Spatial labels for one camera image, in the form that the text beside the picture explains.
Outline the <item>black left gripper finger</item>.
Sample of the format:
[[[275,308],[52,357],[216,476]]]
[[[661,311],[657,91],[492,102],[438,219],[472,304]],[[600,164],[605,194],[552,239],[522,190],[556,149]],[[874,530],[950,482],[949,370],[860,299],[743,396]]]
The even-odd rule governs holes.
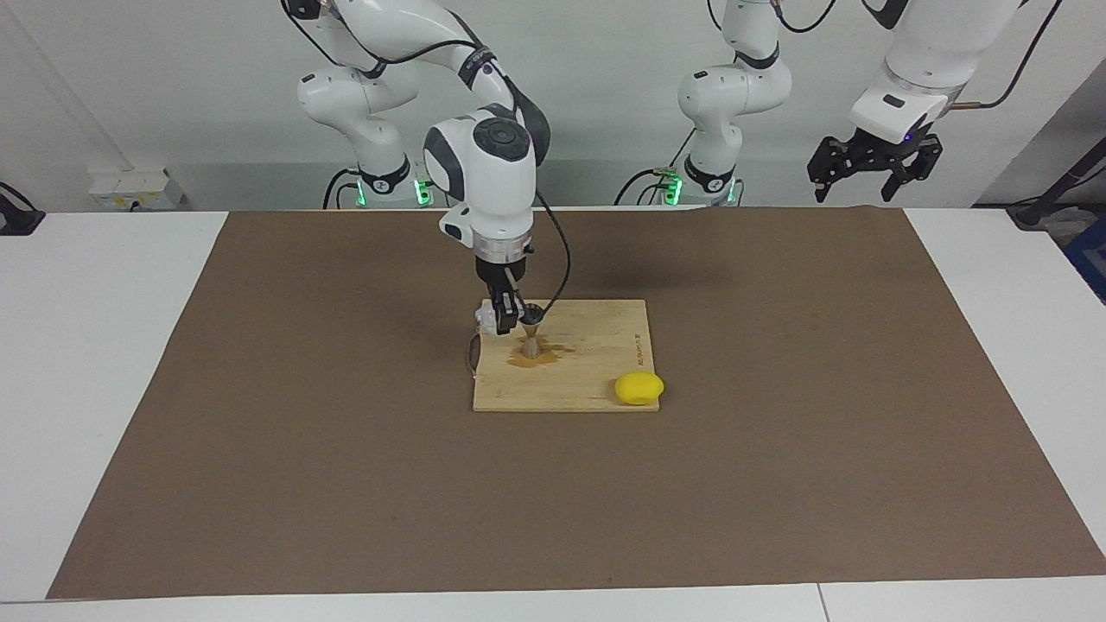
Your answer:
[[[807,162],[807,178],[814,187],[814,197],[818,204],[825,203],[830,189],[835,182],[851,177],[852,165],[847,157],[849,143],[826,136],[823,138]]]
[[[945,147],[939,138],[924,138],[918,143],[909,164],[904,164],[901,159],[890,162],[890,176],[881,185],[881,200],[893,200],[895,194],[909,182],[927,180],[943,153]]]

